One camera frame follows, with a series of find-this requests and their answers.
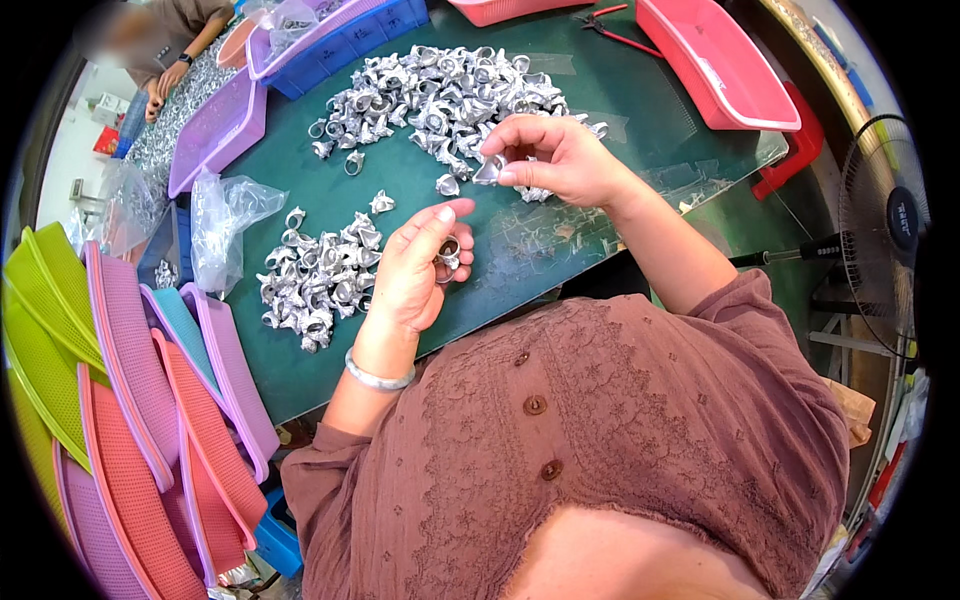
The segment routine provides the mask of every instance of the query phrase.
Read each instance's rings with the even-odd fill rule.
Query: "red handle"
[[[615,39],[615,40],[617,40],[617,41],[622,41],[623,43],[627,44],[628,46],[633,46],[634,48],[637,48],[637,50],[642,50],[643,52],[646,52],[647,54],[652,54],[653,56],[657,57],[658,59],[662,59],[662,58],[663,58],[663,54],[661,54],[661,53],[658,52],[657,50],[654,50],[653,48],[644,46],[643,44],[641,44],[641,43],[639,43],[639,42],[633,41],[632,39],[629,39],[629,38],[624,37],[624,36],[618,36],[617,34],[612,34],[612,33],[610,33],[610,32],[601,32],[601,33],[602,33],[604,36],[609,37],[610,39]]]
[[[629,6],[630,6],[629,4],[618,4],[615,7],[609,7],[608,9],[601,9],[600,11],[595,12],[593,16],[596,17],[596,16],[600,16],[601,14],[607,14],[608,12],[622,11]]]

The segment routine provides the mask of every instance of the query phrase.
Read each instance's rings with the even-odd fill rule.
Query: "fan grille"
[[[853,298],[892,351],[899,336],[909,337],[913,315],[914,249],[895,243],[887,217],[888,198],[898,186],[912,195],[923,228],[929,210],[913,139],[902,119],[881,115],[861,129],[847,154],[838,215]]]

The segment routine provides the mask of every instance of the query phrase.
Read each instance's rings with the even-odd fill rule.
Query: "lime green basket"
[[[4,290],[3,343],[23,392],[43,424],[87,472],[84,427],[80,419],[77,359]]]
[[[18,302],[50,336],[79,360],[106,374],[93,328],[86,271],[60,223],[51,223],[37,233],[24,228],[3,276]]]
[[[57,492],[57,474],[54,471],[53,436],[43,419],[30,401],[27,390],[14,370],[7,371],[7,380],[10,382],[13,414],[16,417],[17,429],[20,432],[20,441],[27,455],[27,462],[34,472],[40,491],[50,507],[64,537],[70,539],[70,530],[66,526],[63,507],[60,504],[60,494]]]

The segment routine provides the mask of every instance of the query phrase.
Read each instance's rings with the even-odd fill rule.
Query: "hand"
[[[573,117],[512,114],[493,129],[480,152],[507,157],[500,185],[542,187],[577,206],[607,207],[642,184]]]
[[[147,120],[147,123],[156,122],[156,118],[160,113],[160,108],[163,106],[163,98],[161,98],[158,93],[154,92],[152,87],[148,88],[150,98],[147,100],[147,109],[144,112],[144,118]]]
[[[186,75],[188,68],[190,68],[189,64],[183,60],[178,60],[163,72],[163,75],[160,76],[160,82],[156,86],[160,98],[168,98],[170,96],[170,92],[173,91],[174,87],[177,87],[177,84],[179,84],[183,76]]]
[[[445,265],[434,265],[433,259],[446,236],[454,235],[460,242],[460,267],[453,280],[467,280],[473,262],[473,235],[470,226],[457,223],[456,217],[469,215],[473,208],[469,198],[428,206],[390,236],[377,268],[364,325],[398,327],[419,335],[437,320],[445,288],[437,279],[445,278],[449,270]]]

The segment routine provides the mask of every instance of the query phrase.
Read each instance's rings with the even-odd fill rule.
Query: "electric fan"
[[[815,309],[859,314],[876,339],[898,352],[912,337],[913,267],[917,242],[929,224],[923,172],[902,117],[881,114],[857,132],[847,152],[838,200],[838,233],[798,249],[731,258],[736,267],[778,260],[842,260],[846,301],[817,301]]]

